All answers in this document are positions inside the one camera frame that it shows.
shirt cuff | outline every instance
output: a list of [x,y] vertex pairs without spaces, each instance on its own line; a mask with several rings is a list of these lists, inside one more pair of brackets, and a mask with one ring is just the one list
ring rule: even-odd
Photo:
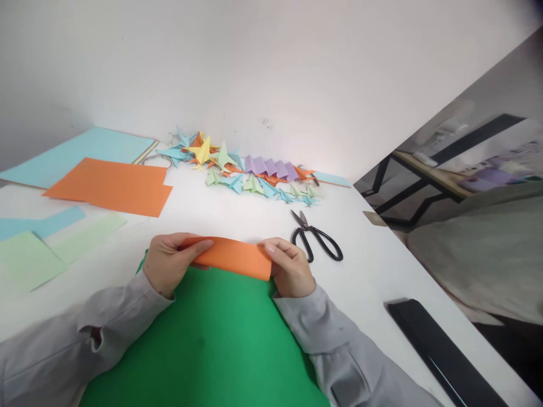
[[274,296],[273,301],[306,353],[327,353],[349,342],[358,332],[354,322],[337,309],[319,285],[307,297]]

gray shirt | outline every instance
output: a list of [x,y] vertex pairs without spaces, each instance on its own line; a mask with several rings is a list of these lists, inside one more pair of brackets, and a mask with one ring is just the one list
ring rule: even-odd
[[[324,394],[340,407],[441,406],[330,301],[317,286],[305,298],[274,297]],[[114,367],[173,301],[143,272],[126,286],[98,291],[85,304],[0,344],[0,407],[77,405],[86,384]],[[101,342],[91,337],[99,327]]]

table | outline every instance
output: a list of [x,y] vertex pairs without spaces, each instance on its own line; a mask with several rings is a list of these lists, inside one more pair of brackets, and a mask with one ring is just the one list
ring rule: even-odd
[[[418,384],[452,407],[444,390],[388,315],[386,301],[416,298],[451,337],[485,379],[511,407],[543,405],[517,374],[456,308],[407,248],[386,227],[363,214],[372,209],[354,188],[321,184],[318,206],[286,204],[256,194],[238,196],[223,185],[205,186],[205,175],[181,163],[165,183],[173,185],[159,218],[126,215],[129,222],[68,271],[0,307],[0,340],[32,322],[84,301],[95,291],[129,281],[150,239],[160,233],[190,231],[256,243],[279,236],[289,239],[296,227],[290,209],[303,209],[308,220],[326,231],[345,256],[335,262],[316,249],[311,264],[330,298]],[[44,217],[74,203],[41,197],[42,190],[18,185],[0,189],[3,217]],[[80,205],[90,218],[108,211]],[[309,240],[314,248],[316,242]]]
[[389,226],[414,226],[423,217],[424,213],[434,202],[450,198],[455,202],[462,202],[469,196],[473,195],[473,192],[462,188],[458,185],[458,182],[466,178],[463,175],[456,174],[454,172],[440,170],[439,168],[433,168],[421,163],[412,154],[404,153],[402,151],[393,151],[387,157],[385,157],[377,168],[377,174],[373,181],[372,189],[368,189],[361,193],[366,198],[379,192],[383,177],[385,176],[386,169],[389,165],[390,159],[395,160],[397,163],[407,168],[413,174],[420,177],[413,185],[407,187],[403,191],[396,194],[394,197],[383,203],[381,206],[375,209],[375,212],[382,214],[394,205],[402,202],[404,199],[410,197],[415,192],[423,189],[427,185],[431,185],[438,189],[441,193],[423,200],[419,208],[415,211],[414,215],[409,220],[397,219],[391,217],[382,217],[383,220]]

person's right hand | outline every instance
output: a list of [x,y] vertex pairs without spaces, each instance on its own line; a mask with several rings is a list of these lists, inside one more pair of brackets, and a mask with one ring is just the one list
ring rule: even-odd
[[262,240],[258,245],[264,246],[273,262],[271,275],[281,297],[307,297],[315,291],[317,283],[302,249],[279,237]]

black scissors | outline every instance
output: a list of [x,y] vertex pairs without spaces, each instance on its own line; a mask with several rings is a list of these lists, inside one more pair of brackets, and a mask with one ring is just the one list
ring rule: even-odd
[[[341,252],[341,249],[339,248],[338,244],[334,241],[334,239],[332,239],[326,233],[324,233],[324,232],[320,231],[319,229],[317,229],[315,226],[309,226],[307,224],[307,219],[305,218],[305,215],[304,215],[304,213],[302,211],[300,211],[300,216],[296,215],[293,210],[291,210],[290,212],[292,213],[292,216],[294,216],[294,219],[296,219],[296,221],[300,225],[300,227],[296,228],[296,230],[294,231],[294,234],[292,235],[291,242],[292,242],[292,244],[295,245],[296,244],[296,238],[297,238],[298,234],[301,235],[301,239],[304,242],[305,250],[307,251],[307,261],[309,263],[311,263],[313,261],[313,252],[311,250],[311,247],[309,246],[309,243],[307,242],[307,239],[306,239],[305,233],[304,233],[304,232],[308,232],[308,231],[313,232],[315,238],[317,239],[317,241],[319,242],[319,244],[324,249],[324,251],[326,252],[327,255],[329,255],[332,259],[334,259],[336,261],[343,260],[343,253]],[[326,244],[324,243],[321,236],[327,238],[328,241],[330,243],[332,243],[332,246],[334,247],[335,251],[338,252],[337,256],[334,253],[332,253],[332,251],[328,248],[328,246],[326,246]]]

